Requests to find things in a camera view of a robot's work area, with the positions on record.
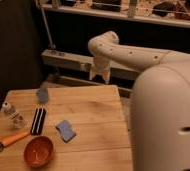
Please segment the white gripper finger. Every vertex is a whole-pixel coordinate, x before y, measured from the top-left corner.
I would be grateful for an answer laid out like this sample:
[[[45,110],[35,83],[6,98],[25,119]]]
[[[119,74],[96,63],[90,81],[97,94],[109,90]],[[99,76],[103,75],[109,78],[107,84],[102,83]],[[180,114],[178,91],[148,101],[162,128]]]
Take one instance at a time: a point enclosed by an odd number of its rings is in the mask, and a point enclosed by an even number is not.
[[[96,76],[96,73],[90,72],[89,74],[89,80],[93,80],[93,78]]]
[[[109,75],[104,75],[103,79],[104,79],[104,81],[105,81],[106,84],[109,84],[109,80],[110,80]]]

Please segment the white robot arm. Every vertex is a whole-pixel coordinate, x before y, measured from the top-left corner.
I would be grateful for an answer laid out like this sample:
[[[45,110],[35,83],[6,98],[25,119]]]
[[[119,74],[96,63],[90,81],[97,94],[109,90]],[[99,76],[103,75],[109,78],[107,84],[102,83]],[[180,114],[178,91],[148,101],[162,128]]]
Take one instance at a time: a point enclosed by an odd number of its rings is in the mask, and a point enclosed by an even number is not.
[[[190,54],[126,46],[105,32],[89,40],[90,75],[115,61],[139,73],[131,93],[133,171],[190,171]]]

